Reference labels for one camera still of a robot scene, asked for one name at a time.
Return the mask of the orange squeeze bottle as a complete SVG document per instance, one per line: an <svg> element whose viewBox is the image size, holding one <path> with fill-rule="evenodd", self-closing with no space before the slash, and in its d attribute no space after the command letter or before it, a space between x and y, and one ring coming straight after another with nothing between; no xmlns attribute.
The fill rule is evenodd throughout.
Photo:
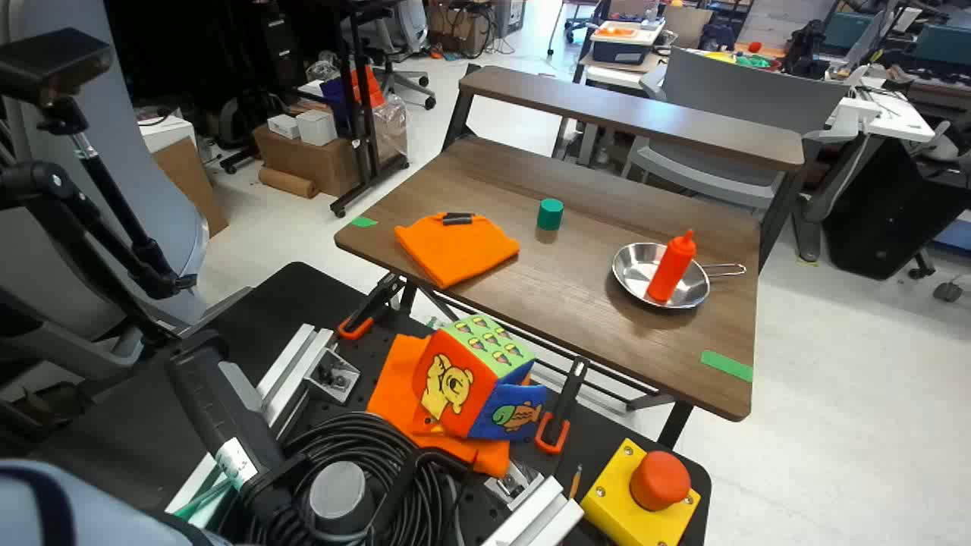
<svg viewBox="0 0 971 546"><path fill-rule="evenodd" d="M684 280L684 274L688 270L688 264L694 260L697 245L694 245L694 230L684 230L680 237L675 237L663 245L663 256L652 274L652 281L647 284L647 298L652 302L668 302L677 281Z"/></svg>

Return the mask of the folded orange cloth on table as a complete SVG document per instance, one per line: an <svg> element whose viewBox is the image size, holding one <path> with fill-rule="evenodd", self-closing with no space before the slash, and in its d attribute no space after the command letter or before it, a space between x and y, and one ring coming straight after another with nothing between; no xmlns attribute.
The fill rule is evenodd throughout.
<svg viewBox="0 0 971 546"><path fill-rule="evenodd" d="M519 256L519 243L487 216L450 222L442 211L394 227L394 243L438 284L452 288Z"/></svg>

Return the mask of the small black object on cloth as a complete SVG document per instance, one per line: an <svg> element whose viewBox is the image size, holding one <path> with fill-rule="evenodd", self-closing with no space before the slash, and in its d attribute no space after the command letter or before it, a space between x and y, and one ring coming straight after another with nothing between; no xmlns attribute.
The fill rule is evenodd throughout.
<svg viewBox="0 0 971 546"><path fill-rule="evenodd" d="M473 211L447 211L442 224L473 224Z"/></svg>

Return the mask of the green cylinder block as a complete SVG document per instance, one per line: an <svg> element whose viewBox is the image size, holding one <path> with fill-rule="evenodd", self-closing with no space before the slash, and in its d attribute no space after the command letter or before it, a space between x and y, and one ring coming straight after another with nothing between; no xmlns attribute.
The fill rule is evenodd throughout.
<svg viewBox="0 0 971 546"><path fill-rule="evenodd" d="M542 196L537 207L537 227L559 230L565 222L565 202L559 196Z"/></svg>

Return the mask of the colourful soft toy cube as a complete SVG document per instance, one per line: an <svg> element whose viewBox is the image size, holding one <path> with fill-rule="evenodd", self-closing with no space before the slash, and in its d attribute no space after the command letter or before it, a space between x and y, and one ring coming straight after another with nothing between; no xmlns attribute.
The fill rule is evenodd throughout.
<svg viewBox="0 0 971 546"><path fill-rule="evenodd" d="M533 351L487 314L438 328L413 374L425 415L463 440L528 440L545 390L532 381Z"/></svg>

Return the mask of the left orange black clamp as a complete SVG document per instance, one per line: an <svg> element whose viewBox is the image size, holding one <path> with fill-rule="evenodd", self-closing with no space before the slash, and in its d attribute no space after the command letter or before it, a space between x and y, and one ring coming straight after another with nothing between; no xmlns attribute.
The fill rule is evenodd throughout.
<svg viewBox="0 0 971 546"><path fill-rule="evenodd" d="M340 340L360 340L370 328L380 309L401 292L404 280L394 274L385 274L372 292L360 300L357 309L352 309L340 324L336 336Z"/></svg>

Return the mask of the orange black clamp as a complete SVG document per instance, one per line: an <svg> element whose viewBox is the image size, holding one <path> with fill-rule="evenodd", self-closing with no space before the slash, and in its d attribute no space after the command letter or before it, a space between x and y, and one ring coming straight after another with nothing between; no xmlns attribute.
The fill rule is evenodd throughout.
<svg viewBox="0 0 971 546"><path fill-rule="evenodd" d="M370 328L380 309L401 292L404 280L394 274L385 274L372 292L360 300L357 309L352 309L340 324L336 336L340 340L360 340Z"/></svg>
<svg viewBox="0 0 971 546"><path fill-rule="evenodd" d="M560 454L565 444L571 437L571 414L577 405L577 395L583 389L589 365L583 357L574 360L571 374L565 376L565 385L550 410L540 414L533 447L542 454Z"/></svg>

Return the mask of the green tape strip left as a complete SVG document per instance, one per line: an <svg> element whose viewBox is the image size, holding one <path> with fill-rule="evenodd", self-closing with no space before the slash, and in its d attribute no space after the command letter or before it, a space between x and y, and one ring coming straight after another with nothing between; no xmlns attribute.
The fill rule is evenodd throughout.
<svg viewBox="0 0 971 546"><path fill-rule="evenodd" d="M380 224L380 222L372 222L372 218L366 218L366 216L352 218L352 227L360 227L360 230L375 227L375 224Z"/></svg>

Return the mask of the green tape strip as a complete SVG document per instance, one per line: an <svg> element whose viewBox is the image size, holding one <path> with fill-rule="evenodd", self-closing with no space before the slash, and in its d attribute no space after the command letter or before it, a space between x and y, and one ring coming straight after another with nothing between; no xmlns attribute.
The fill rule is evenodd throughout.
<svg viewBox="0 0 971 546"><path fill-rule="evenodd" d="M366 218L366 216L352 218L352 227L360 227L360 230L375 227L375 224L380 224L380 222L372 222L372 218Z"/></svg>
<svg viewBox="0 0 971 546"><path fill-rule="evenodd" d="M720 354L720 351L700 351L697 360L710 371L720 371L731 378L739 378L739 381L752 381L752 367L744 365L744 360L733 360L728 354Z"/></svg>

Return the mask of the wooden desk with raised shelf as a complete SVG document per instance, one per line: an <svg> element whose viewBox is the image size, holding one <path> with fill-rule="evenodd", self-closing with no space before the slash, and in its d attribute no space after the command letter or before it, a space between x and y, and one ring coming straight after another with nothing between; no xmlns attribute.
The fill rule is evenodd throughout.
<svg viewBox="0 0 971 546"><path fill-rule="evenodd" d="M710 371L697 354L752 360L758 268L796 199L800 140L775 130L785 176L772 210L752 218L481 140L466 130L466 112L479 98L636 138L739 152L738 138L710 138L708 115L685 107L479 67L458 82L442 152L364 211L380 222L375 227L348 224L336 235L336 245L404 275L406 288L422 294L430 292L430 280L394 243L394 227L429 211L481 211L519 243L519 259L458 288L430 292L440 306L481 309L565 357L589 360L599 374L630 385L635 405L671 401L663 444L675 444L697 410L728 422L747 420L752 381ZM559 230L537 227L542 196L565 202ZM747 274L716 284L694 311L652 311L610 280L610 260L627 243L668 240L680 230L694 230L708 264L739 260Z"/></svg>

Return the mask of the orange cloth under cube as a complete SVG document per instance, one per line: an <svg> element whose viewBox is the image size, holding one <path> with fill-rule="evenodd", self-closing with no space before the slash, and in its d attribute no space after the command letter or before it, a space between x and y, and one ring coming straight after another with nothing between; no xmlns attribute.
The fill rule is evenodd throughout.
<svg viewBox="0 0 971 546"><path fill-rule="evenodd" d="M425 410L419 395L413 390L413 371L419 367L419 354L425 351L425 340L396 333L366 401L366 410L385 422L390 422L406 440L419 448L440 448L473 473L505 475L512 463L512 453L507 440L458 440L442 429L425 422Z"/></svg>

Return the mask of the cardboard box on floor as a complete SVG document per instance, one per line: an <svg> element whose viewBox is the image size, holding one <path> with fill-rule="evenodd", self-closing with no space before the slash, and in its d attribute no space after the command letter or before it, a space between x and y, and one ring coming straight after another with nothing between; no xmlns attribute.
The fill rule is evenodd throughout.
<svg viewBox="0 0 971 546"><path fill-rule="evenodd" d="M297 196L340 196L360 182L366 150L336 132L325 103L297 103L252 130L260 182Z"/></svg>

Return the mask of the black cart base platform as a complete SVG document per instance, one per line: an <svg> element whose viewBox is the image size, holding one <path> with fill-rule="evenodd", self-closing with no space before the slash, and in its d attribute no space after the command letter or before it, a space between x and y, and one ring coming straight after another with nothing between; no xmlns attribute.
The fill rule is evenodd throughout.
<svg viewBox="0 0 971 546"><path fill-rule="evenodd" d="M440 448L419 448L366 410L390 340L425 340L419 321L381 311L364 340L340 348L360 367L352 398L333 401L303 381L285 398L279 422L250 410L224 378L230 360L250 376L265 374L303 318L331 324L357 300L360 294L343 281L289 264L209 332L159 354L44 440L39 454L133 507L156 511L188 480L198 454L230 447L243 467L211 528L252 546L322 546L310 524L310 486L320 471L352 460L366 473L372 497L360 524L366 546L479 546L507 517L486 475Z"/></svg>

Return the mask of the black tripod stand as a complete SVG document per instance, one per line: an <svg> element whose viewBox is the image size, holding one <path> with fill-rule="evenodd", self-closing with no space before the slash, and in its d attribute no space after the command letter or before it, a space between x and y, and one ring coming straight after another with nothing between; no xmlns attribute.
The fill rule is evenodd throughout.
<svg viewBox="0 0 971 546"><path fill-rule="evenodd" d="M390 0L331 0L336 6L336 21L348 25L348 35L336 38L340 80L346 93L346 122L355 152L357 182L343 191L331 211L343 218L366 191L380 189L390 172L406 166L404 156L380 159L375 130L372 130L372 82L366 80L366 56L360 47L357 27L389 9Z"/></svg>

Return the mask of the black bag under desk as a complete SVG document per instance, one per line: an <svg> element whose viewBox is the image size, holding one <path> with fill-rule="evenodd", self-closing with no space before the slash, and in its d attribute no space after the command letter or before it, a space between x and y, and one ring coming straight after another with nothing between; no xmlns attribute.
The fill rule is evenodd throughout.
<svg viewBox="0 0 971 546"><path fill-rule="evenodd" d="M962 166L922 161L885 140L821 222L829 260L889 280L967 207Z"/></svg>

